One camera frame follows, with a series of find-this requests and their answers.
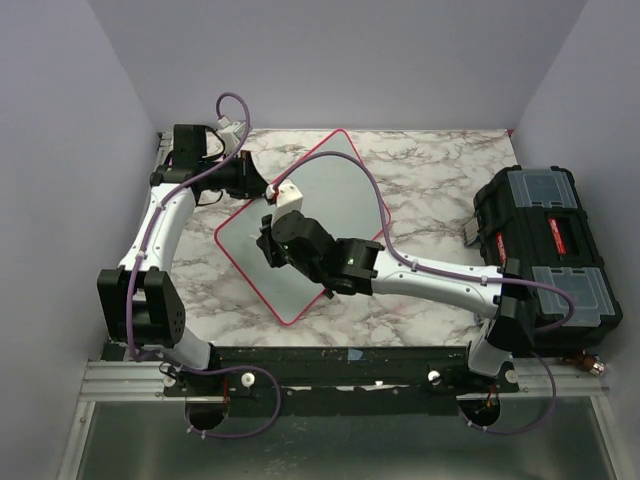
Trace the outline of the pink framed whiteboard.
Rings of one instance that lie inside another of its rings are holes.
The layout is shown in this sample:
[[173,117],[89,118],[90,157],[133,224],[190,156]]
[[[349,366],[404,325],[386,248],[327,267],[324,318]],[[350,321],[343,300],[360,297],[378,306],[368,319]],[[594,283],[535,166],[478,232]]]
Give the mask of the pink framed whiteboard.
[[286,326],[323,294],[352,294],[372,269],[369,244],[389,224],[348,133],[337,129],[281,174],[279,201],[251,201],[214,240],[268,309]]

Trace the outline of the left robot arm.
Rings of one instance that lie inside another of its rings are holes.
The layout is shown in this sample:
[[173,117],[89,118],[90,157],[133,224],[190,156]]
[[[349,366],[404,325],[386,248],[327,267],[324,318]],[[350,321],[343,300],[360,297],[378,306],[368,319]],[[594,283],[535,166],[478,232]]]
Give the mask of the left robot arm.
[[177,124],[172,148],[150,176],[147,211],[132,246],[117,267],[97,279],[111,340],[131,357],[156,356],[187,370],[187,382],[201,395],[222,380],[215,347],[186,325],[184,304],[171,267],[184,226],[205,191],[232,198],[259,198],[267,187],[243,144],[251,128],[220,117],[213,127]]

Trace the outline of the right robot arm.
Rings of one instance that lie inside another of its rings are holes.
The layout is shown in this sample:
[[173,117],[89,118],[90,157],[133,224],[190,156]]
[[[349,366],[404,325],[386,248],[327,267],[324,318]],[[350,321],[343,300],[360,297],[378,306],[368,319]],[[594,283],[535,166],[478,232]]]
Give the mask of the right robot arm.
[[332,293],[408,296],[483,318],[459,370],[462,384],[471,391],[493,384],[510,355],[533,348],[528,291],[501,267],[428,261],[394,254],[376,241],[334,238],[297,210],[280,218],[263,216],[256,244],[270,267],[289,265]]

